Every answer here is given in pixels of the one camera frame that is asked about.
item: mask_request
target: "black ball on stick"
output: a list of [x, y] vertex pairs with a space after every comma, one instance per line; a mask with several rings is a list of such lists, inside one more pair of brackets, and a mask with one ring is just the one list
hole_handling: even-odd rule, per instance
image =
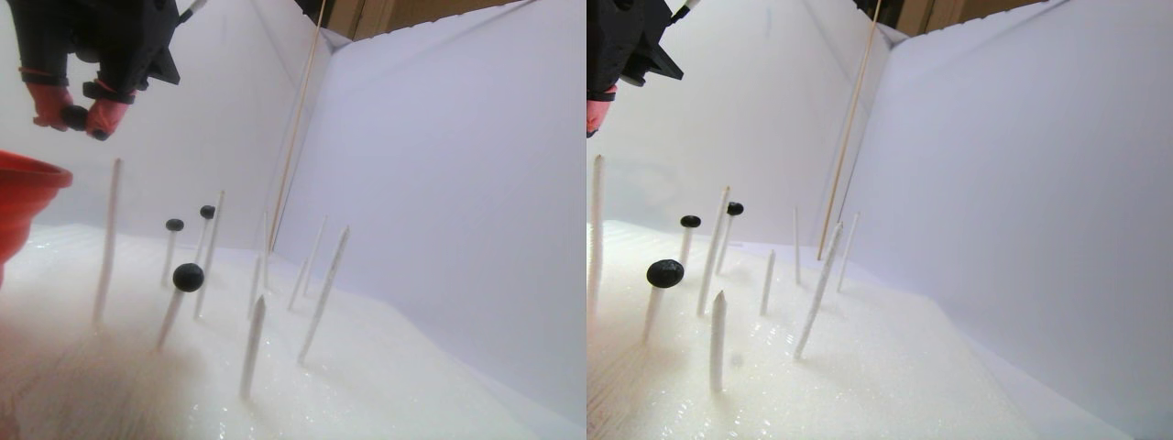
[[651, 285], [669, 289], [684, 279], [684, 266], [674, 259], [662, 259], [652, 263], [647, 268], [647, 283]]
[[195, 263], [181, 264], [178, 268], [175, 268], [171, 282], [175, 283], [175, 289], [184, 292], [195, 292], [204, 285], [204, 270], [199, 269], [199, 265]]
[[698, 228], [700, 226], [700, 217], [697, 216], [680, 217], [680, 225], [685, 228]]

